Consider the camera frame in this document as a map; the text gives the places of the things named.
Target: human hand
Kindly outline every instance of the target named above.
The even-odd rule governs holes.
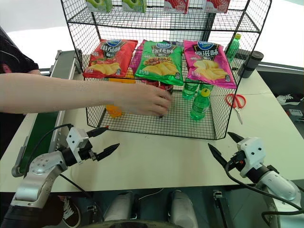
[[[169,92],[152,85],[115,83],[113,105],[138,115],[165,115],[171,104]]]

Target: wire mesh shelf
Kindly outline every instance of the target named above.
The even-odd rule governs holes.
[[[240,49],[230,63],[236,85],[241,80],[238,69],[252,54],[271,5],[271,0],[231,0],[226,14],[215,14],[205,12],[205,0],[191,0],[187,14],[172,14],[164,11],[163,0],[147,0],[146,13],[124,12],[121,0],[112,2],[114,7],[110,13],[92,13],[87,9],[85,0],[61,0],[82,70],[88,67],[89,56],[100,39],[135,39],[138,46],[143,40],[204,40],[220,44],[227,51],[238,33],[241,35]],[[184,56],[182,74],[185,81],[188,70]],[[133,75],[130,70],[125,78],[133,79]],[[97,106],[86,109],[87,123],[92,127],[109,126],[110,130],[125,132],[209,140],[224,138],[232,110],[224,98],[236,90],[215,86],[210,95],[210,109],[201,121],[190,118],[193,99],[184,100],[181,90],[182,87],[175,86],[174,102],[163,118],[127,113],[111,118],[104,106]]]

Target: black shirt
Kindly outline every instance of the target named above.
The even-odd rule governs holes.
[[[9,39],[0,34],[0,74],[28,73],[37,69],[39,69],[37,63],[24,55]],[[0,158],[23,119],[23,114],[0,113]]]

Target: robotic arm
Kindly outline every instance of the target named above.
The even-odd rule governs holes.
[[[100,161],[117,149],[119,143],[104,149],[100,154],[92,151],[89,138],[98,136],[106,130],[107,128],[98,128],[85,132],[84,129],[72,127],[66,138],[69,148],[36,157],[13,197],[1,228],[38,227],[39,215],[46,204],[53,183],[68,166],[82,163],[89,158]]]
[[[302,228],[304,211],[301,208],[300,190],[292,181],[282,177],[273,166],[266,167],[263,164],[266,154],[262,140],[256,137],[244,139],[230,132],[228,134],[237,143],[238,148],[238,152],[230,161],[226,161],[214,146],[208,144],[212,155],[224,167],[228,177],[238,184],[264,195],[269,211],[263,212],[262,216],[271,228]],[[240,171],[243,178],[248,177],[255,183],[256,188],[233,178],[229,171],[234,168]]]

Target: red scissors handle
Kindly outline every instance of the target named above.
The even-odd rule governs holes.
[[[236,98],[234,99],[233,104],[231,104],[231,102],[228,100],[229,97],[233,99],[234,94],[227,94],[225,97],[227,104],[233,108],[243,108],[246,105],[246,98],[243,95],[236,94]]]

